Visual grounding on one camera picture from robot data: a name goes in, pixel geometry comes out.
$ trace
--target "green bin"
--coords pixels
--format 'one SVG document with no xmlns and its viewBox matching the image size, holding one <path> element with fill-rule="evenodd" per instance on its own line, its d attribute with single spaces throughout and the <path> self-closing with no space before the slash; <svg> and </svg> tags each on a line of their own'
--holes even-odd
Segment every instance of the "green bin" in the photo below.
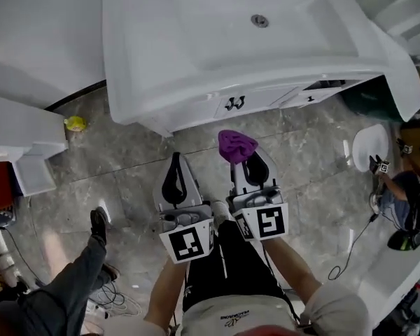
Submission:
<svg viewBox="0 0 420 336">
<path fill-rule="evenodd" d="M 384 76 L 350 87 L 340 94 L 347 107 L 359 115 L 403 122 Z"/>
</svg>

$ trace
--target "gray marble floor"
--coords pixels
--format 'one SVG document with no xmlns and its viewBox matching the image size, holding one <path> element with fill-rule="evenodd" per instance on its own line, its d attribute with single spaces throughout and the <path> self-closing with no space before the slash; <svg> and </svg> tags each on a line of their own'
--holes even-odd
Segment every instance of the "gray marble floor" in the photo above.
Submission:
<svg viewBox="0 0 420 336">
<path fill-rule="evenodd" d="M 56 112 L 84 117 L 87 129 L 67 132 L 69 150 L 50 160 L 58 188 L 21 200 L 17 223 L 10 229 L 44 281 L 79 254 L 90 234 L 89 212 L 100 205 L 112 220 L 108 261 L 121 271 L 118 287 L 145 311 L 166 258 L 158 238 L 153 182 L 162 161 L 180 151 L 186 154 L 202 194 L 209 200 L 224 200 L 231 185 L 229 164 L 217 149 L 222 129 L 257 139 L 276 162 L 289 203 L 290 234 L 285 239 L 321 281 L 347 259 L 343 236 L 350 229 L 358 234 L 371 215 L 372 178 L 354 168 L 345 144 L 351 150 L 357 131 L 377 121 L 353 114 L 337 97 L 305 108 L 254 113 L 186 129 L 172 139 L 138 124 L 114 123 L 106 89 Z M 387 220 L 377 220 L 366 230 L 342 282 L 357 285 L 391 228 Z"/>
</svg>

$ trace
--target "sink drain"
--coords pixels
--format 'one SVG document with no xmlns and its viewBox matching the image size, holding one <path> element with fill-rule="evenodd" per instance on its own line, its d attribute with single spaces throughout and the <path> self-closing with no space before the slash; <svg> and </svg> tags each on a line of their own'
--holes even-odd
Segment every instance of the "sink drain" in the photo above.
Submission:
<svg viewBox="0 0 420 336">
<path fill-rule="evenodd" d="M 264 28 L 269 25 L 268 19 L 263 15 L 252 15 L 251 21 L 256 27 L 260 28 Z"/>
</svg>

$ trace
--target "white shirt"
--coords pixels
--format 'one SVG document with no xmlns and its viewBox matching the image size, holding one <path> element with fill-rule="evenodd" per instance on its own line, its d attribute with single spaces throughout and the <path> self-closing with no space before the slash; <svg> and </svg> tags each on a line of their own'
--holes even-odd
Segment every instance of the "white shirt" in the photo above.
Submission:
<svg viewBox="0 0 420 336">
<path fill-rule="evenodd" d="M 105 335 L 165 336 L 161 327 L 137 317 L 110 318 Z M 311 321 L 318 335 L 368 336 L 372 326 L 364 302 L 338 283 L 320 287 L 308 301 L 301 324 Z M 231 295 L 197 303 L 183 315 L 182 335 L 233 336 L 258 326 L 281 326 L 299 331 L 279 298 Z"/>
</svg>

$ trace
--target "cabinet handle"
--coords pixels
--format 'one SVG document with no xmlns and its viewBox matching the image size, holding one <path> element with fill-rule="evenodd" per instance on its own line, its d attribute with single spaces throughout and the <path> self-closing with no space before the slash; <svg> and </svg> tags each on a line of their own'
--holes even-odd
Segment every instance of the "cabinet handle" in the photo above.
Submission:
<svg viewBox="0 0 420 336">
<path fill-rule="evenodd" d="M 235 104 L 235 107 L 237 107 L 237 109 L 241 109 L 241 108 L 242 108 L 242 106 L 244 106 L 244 98 L 245 98 L 245 96 L 241 96 L 241 97 L 238 99 L 238 101 L 241 101 L 241 103 L 237 103 L 237 104 Z"/>
<path fill-rule="evenodd" d="M 230 110 L 233 109 L 233 106 L 235 105 L 235 98 L 234 97 L 229 98 L 229 102 L 228 103 L 229 103 L 228 105 L 227 104 L 225 105 L 225 108 L 228 111 L 230 111 Z"/>
</svg>

